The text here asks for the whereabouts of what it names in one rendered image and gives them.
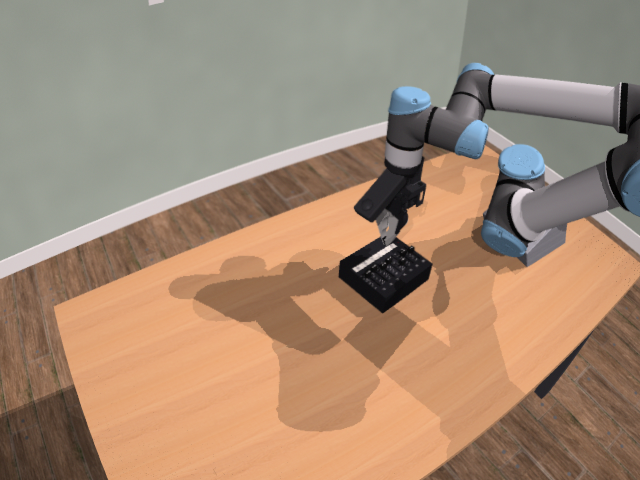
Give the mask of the black lighting desk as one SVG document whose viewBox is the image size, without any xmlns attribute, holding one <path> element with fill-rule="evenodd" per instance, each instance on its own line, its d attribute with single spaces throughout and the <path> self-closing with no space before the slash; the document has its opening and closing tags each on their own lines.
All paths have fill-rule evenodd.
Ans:
<svg viewBox="0 0 640 480">
<path fill-rule="evenodd" d="M 342 259 L 338 277 L 383 314 L 429 279 L 433 264 L 414 249 L 378 237 Z"/>
</svg>

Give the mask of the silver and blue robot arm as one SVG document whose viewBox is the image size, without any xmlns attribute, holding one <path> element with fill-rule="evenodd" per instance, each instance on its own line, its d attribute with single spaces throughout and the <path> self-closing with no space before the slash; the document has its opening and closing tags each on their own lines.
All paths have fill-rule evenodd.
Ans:
<svg viewBox="0 0 640 480">
<path fill-rule="evenodd" d="M 604 162 L 547 186 L 544 160 L 535 148 L 505 148 L 481 229 L 493 250 L 521 257 L 546 230 L 617 207 L 640 217 L 640 85 L 494 75 L 487 66 L 470 63 L 458 76 L 446 110 L 432 106 L 419 88 L 392 92 L 385 158 L 396 167 L 413 168 L 427 143 L 479 159 L 489 130 L 482 122 L 486 109 L 612 126 L 628 135 Z M 354 205 L 355 212 L 373 223 L 406 183 L 402 174 L 386 168 Z"/>
</svg>

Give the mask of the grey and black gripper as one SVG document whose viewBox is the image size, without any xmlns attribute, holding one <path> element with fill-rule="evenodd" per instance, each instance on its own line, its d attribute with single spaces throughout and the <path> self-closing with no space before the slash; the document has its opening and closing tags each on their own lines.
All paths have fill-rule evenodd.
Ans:
<svg viewBox="0 0 640 480">
<path fill-rule="evenodd" d="M 376 219 L 382 242 L 385 246 L 388 246 L 397 237 L 400 230 L 408 223 L 407 209 L 414 205 L 416 205 L 417 208 L 423 204 L 427 184 L 421 181 L 424 164 L 423 156 L 421 163 L 413 168 L 396 167 L 389 163 L 386 158 L 384 164 L 390 171 L 402 174 L 407 181 L 391 203 Z M 423 192 L 422 200 L 419 198 L 421 192 Z M 388 227 L 389 229 L 386 232 Z"/>
</svg>

